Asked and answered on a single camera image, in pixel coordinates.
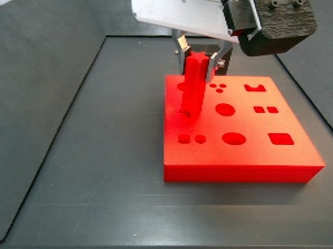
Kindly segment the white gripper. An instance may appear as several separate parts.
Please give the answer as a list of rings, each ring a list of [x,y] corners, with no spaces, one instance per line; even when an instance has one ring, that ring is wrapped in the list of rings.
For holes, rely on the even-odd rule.
[[[212,80],[214,75],[226,74],[232,52],[230,42],[236,43],[238,38],[227,33],[219,0],[131,0],[131,10],[139,21],[172,28],[180,75],[184,74],[185,56],[191,52],[185,32],[223,40],[218,45],[208,45],[206,82]]]

